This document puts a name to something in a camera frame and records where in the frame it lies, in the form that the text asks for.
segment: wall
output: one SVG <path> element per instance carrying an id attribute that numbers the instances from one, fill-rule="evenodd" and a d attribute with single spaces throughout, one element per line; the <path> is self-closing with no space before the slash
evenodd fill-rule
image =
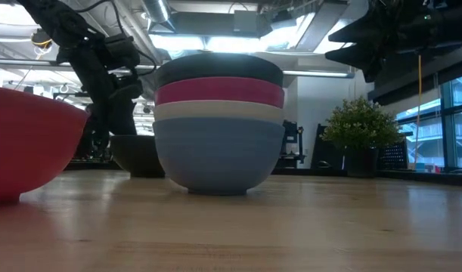
<path id="1" fill-rule="evenodd" d="M 356 99 L 360 96 L 367 97 L 368 92 L 374 90 L 374 84 L 366 83 L 363 72 L 361 70 L 356 70 L 355 78 L 349 90 L 349 99 Z"/>
<path id="2" fill-rule="evenodd" d="M 353 79 L 298 78 L 298 125 L 304 128 L 303 153 L 305 163 L 300 168 L 310 168 L 315 147 L 318 124 L 326 123 L 333 109 L 349 97 Z"/>
<path id="3" fill-rule="evenodd" d="M 290 122 L 298 121 L 298 79 L 284 89 L 284 119 Z"/>

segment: bowl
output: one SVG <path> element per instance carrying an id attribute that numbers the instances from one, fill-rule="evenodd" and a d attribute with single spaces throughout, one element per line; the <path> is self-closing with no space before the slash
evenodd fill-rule
<path id="1" fill-rule="evenodd" d="M 183 117 L 229 117 L 256 119 L 283 125 L 283 110 L 265 104 L 226 100 L 167 103 L 153 110 L 155 121 Z"/>
<path id="2" fill-rule="evenodd" d="M 259 79 L 209 77 L 187 79 L 163 86 L 155 93 L 155 105 L 189 100 L 234 100 L 283 108 L 284 91 Z"/>
<path id="3" fill-rule="evenodd" d="M 155 137 L 147 135 L 116 135 L 110 139 L 113 160 L 133 178 L 163 178 L 155 147 Z"/>
<path id="4" fill-rule="evenodd" d="M 153 124 L 166 174 L 189 193 L 242 195 L 272 172 L 284 127 L 238 118 L 179 118 Z"/>
<path id="5" fill-rule="evenodd" d="M 0 202 L 17 201 L 59 175 L 87 118 L 69 104 L 0 88 Z"/>
<path id="6" fill-rule="evenodd" d="M 260 79 L 283 86 L 283 71 L 273 63 L 246 54 L 203 53 L 180 57 L 155 72 L 157 89 L 173 82 L 214 76 Z"/>

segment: white bowl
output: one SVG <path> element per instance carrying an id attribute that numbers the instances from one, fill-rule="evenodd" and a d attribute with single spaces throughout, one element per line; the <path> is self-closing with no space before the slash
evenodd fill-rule
<path id="1" fill-rule="evenodd" d="M 186 117 L 228 117 L 255 119 L 283 125 L 283 110 L 253 102 L 229 100 L 193 100 L 161 104 L 155 107 L 155 121 Z"/>

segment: pink bowl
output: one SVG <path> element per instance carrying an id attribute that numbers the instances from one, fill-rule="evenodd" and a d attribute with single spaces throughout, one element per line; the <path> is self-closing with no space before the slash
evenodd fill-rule
<path id="1" fill-rule="evenodd" d="M 69 104 L 0 88 L 0 202 L 16 201 L 59 175 L 87 118 Z"/>
<path id="2" fill-rule="evenodd" d="M 281 87 L 259 79 L 208 77 L 173 82 L 158 89 L 155 105 L 189 100 L 234 100 L 283 108 Z"/>

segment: cable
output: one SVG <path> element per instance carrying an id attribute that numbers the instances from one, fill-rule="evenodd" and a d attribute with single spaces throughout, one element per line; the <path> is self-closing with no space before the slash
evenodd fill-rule
<path id="1" fill-rule="evenodd" d="M 122 21 L 121 21 L 121 19 L 119 17 L 118 8 L 116 8 L 115 2 L 113 0 L 100 0 L 100 1 L 98 1 L 96 3 L 94 3 L 93 5 L 90 5 L 87 8 L 83 8 L 83 9 L 80 9 L 80 10 L 75 10 L 75 12 L 77 12 L 77 13 L 88 12 L 88 11 L 92 10 L 93 8 L 96 8 L 97 6 L 99 6 L 99 5 L 101 5 L 101 4 L 105 3 L 105 2 L 109 2 L 113 6 L 113 9 L 115 11 L 115 16 L 116 16 L 116 22 L 118 23 L 119 30 L 121 30 L 121 32 L 123 34 L 125 34 L 125 30 L 123 29 Z"/>
<path id="2" fill-rule="evenodd" d="M 49 53 L 51 51 L 52 51 L 52 47 L 48 48 L 47 50 L 44 50 L 44 49 L 39 48 L 39 47 L 34 47 L 34 53 L 36 53 L 36 55 L 38 55 L 38 56 L 39 55 L 41 55 L 41 56 L 45 55 L 45 54 L 47 54 L 47 53 Z"/>
<path id="3" fill-rule="evenodd" d="M 146 57 L 148 60 L 150 60 L 153 64 L 153 69 L 150 70 L 149 72 L 145 72 L 145 73 L 141 73 L 141 74 L 138 74 L 139 76 L 147 76 L 147 75 L 150 75 L 151 73 L 155 72 L 155 70 L 157 69 L 157 63 L 155 62 L 155 60 L 153 60 L 153 58 L 151 58 L 149 55 L 145 54 L 144 52 L 140 51 L 139 49 L 137 49 L 138 53 L 144 57 Z"/>
<path id="4" fill-rule="evenodd" d="M 42 55 L 44 54 L 37 54 L 37 57 L 36 57 L 36 60 L 39 60 Z M 24 83 L 24 80 L 26 80 L 26 77 L 29 75 L 29 73 L 31 73 L 31 71 L 33 70 L 34 66 L 32 65 L 29 70 L 27 70 L 27 73 L 23 76 L 22 79 L 20 79 L 19 83 L 17 83 L 16 85 L 16 88 L 14 88 L 14 90 L 17 90 L 17 88 L 19 88 L 23 83 Z"/>
<path id="5" fill-rule="evenodd" d="M 249 11 L 249 8 L 247 8 L 246 5 L 243 4 L 242 2 L 234 2 L 234 3 L 232 3 L 231 6 L 229 7 L 228 13 L 231 13 L 231 9 L 232 9 L 232 7 L 234 7 L 235 4 L 239 4 L 239 5 L 243 6 L 244 8 L 246 8 L 246 11 Z"/>
<path id="6" fill-rule="evenodd" d="M 420 126 L 420 105 L 422 104 L 422 55 L 419 55 L 419 107 L 417 108 L 417 128 L 415 133 L 415 160 L 414 170 L 417 170 L 417 159 L 419 157 L 419 126 Z"/>
<path id="7" fill-rule="evenodd" d="M 33 42 L 33 45 L 47 45 L 49 42 L 52 42 L 52 39 L 49 39 L 45 42 Z"/>

